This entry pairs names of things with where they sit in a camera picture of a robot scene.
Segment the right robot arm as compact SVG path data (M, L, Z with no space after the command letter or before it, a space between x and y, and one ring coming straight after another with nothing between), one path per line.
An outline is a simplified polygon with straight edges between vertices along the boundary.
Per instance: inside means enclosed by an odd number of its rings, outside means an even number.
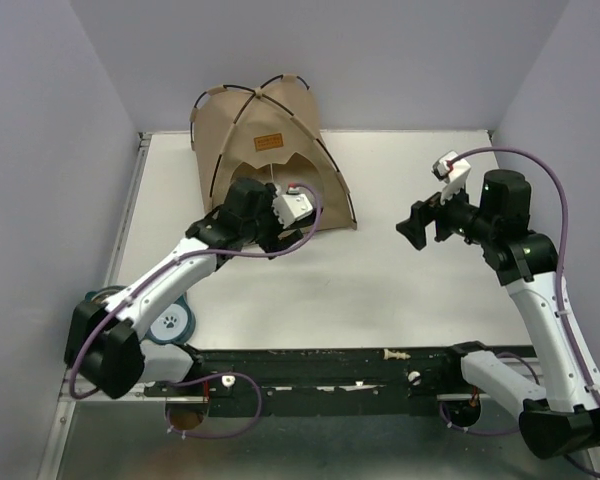
M429 224L438 242L457 234L482 248L524 321L544 383L518 374L479 344L456 346L458 357L441 365L440 379L454 392L472 385L487 393L517 421L529 450L548 459L600 446L600 373L566 308L556 248L528 227L531 193L522 174L491 170L478 205L464 188L438 192L414 203L396 229L418 250L426 245ZM582 347L579 353L571 338Z

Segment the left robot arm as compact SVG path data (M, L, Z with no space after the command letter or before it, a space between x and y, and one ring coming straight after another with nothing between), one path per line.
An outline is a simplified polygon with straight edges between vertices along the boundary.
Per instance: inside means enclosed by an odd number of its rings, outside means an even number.
M202 380L196 355L184 345L151 344L145 336L159 317L192 286L229 260L288 255L317 230L322 202L306 183L284 190L250 178L235 180L224 201L193 222L184 237L157 265L103 303L83 300L74 309L64 353L68 388L77 399L83 377L96 392L119 399L135 385L169 384L181 395L194 393Z

